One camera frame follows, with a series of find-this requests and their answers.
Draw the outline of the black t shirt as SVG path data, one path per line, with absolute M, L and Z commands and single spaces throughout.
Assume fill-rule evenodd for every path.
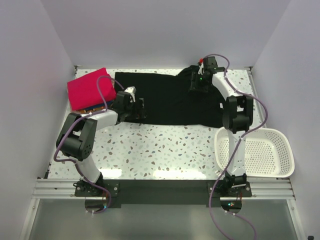
M 225 99 L 220 91 L 213 85 L 207 93 L 190 91 L 192 73 L 197 70 L 191 65 L 178 75 L 116 72 L 115 80 L 124 88 L 135 87 L 135 96 L 144 100 L 146 118 L 131 123 L 223 127 Z

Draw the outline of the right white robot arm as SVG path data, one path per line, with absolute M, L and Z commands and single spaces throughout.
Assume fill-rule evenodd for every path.
M 246 178 L 244 136 L 253 123 L 254 99 L 251 95 L 239 91 L 228 79 L 226 67 L 219 67 L 216 57 L 226 59 L 221 54 L 209 54 L 198 63 L 198 70 L 192 72 L 190 92 L 208 93 L 211 86 L 221 93 L 224 104 L 222 125 L 228 136 L 228 162 L 225 167 L 226 178 Z

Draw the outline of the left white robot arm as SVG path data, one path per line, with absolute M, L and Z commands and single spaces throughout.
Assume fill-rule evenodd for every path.
M 86 114 L 70 113 L 56 140 L 55 162 L 72 162 L 83 181 L 86 191 L 99 196 L 104 190 L 103 176 L 91 154 L 96 132 L 124 121 L 143 120 L 147 117 L 145 101 L 135 96 L 135 88 L 129 87 L 116 94 L 110 108 Z

